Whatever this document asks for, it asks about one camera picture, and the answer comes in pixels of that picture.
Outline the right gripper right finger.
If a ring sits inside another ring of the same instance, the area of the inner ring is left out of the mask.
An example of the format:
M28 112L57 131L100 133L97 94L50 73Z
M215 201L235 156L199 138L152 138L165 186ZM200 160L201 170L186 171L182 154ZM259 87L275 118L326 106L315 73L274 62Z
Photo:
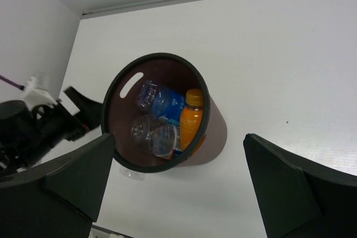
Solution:
M256 134L243 146L268 237L356 237L356 176Z

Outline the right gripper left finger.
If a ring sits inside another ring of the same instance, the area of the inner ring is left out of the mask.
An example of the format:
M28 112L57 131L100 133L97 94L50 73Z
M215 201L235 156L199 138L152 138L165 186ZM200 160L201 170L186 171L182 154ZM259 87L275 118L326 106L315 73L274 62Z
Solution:
M88 237L115 151L111 134L1 178L1 237Z

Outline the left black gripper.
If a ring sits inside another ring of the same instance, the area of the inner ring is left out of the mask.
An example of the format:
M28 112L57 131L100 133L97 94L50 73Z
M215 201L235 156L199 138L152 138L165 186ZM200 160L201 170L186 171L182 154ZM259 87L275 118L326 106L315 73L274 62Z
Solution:
M22 100L1 103L1 170L31 168L62 140L75 141L101 124L103 104L70 86L65 95L79 111L57 102L30 110Z

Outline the clear bottle white label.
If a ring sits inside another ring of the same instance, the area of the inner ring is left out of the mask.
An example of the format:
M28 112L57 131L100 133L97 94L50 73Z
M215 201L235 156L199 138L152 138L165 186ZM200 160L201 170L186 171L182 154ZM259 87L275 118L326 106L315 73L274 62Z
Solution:
M150 114L133 121L131 140L136 150L163 159L172 160L182 153L180 128Z

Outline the clear bottle blue label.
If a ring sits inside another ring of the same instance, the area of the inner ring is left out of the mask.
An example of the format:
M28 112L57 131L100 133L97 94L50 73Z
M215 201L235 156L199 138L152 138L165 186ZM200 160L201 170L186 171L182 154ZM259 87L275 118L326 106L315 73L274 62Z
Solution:
M185 97L176 91L152 80L146 80L136 97L136 104L141 111L179 126L186 101Z

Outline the orange juice bottle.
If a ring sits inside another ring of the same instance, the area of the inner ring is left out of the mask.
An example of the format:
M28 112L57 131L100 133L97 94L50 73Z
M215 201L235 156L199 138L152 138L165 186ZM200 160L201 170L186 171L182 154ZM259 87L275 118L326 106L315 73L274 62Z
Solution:
M190 89L186 93L186 106L180 116L180 142L184 151L193 141L201 124L204 97L200 89Z

